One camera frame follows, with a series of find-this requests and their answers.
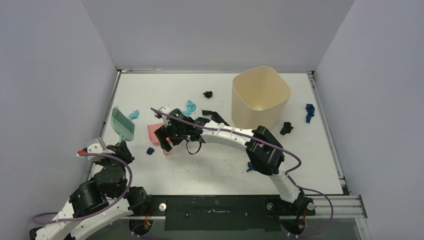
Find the green hand brush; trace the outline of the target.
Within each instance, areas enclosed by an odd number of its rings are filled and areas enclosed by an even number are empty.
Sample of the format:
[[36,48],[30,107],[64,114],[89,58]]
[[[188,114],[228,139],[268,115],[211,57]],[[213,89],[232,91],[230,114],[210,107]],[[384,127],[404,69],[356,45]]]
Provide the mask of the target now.
[[135,124],[130,121],[117,107],[110,114],[112,129],[119,136],[119,141],[131,142],[135,138]]

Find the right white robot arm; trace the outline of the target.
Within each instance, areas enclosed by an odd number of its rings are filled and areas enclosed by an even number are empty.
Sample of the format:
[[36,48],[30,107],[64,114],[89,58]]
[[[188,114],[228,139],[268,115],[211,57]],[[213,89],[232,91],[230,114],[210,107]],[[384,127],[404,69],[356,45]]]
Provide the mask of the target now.
[[284,154],[287,151],[266,127],[241,129],[204,117],[193,120],[183,115],[165,116],[157,113],[155,117],[163,121],[154,134],[164,151],[170,152],[183,141],[197,142],[200,146],[219,144],[244,151],[253,168],[271,179],[283,200],[284,211],[294,215],[302,209],[305,192],[290,177],[287,169],[280,169],[284,165]]

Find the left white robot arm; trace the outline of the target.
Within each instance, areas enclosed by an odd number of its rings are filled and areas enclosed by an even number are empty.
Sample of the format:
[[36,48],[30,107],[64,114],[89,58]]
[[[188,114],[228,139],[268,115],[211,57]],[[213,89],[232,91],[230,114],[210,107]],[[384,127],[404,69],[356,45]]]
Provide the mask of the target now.
[[51,213],[51,221],[38,221],[41,214],[33,216],[39,227],[29,231],[31,240],[85,240],[123,217],[153,212],[146,190],[132,186],[129,164],[135,158],[125,140],[105,145],[101,138],[96,138],[77,156],[99,165],[100,171],[81,183],[60,211]]

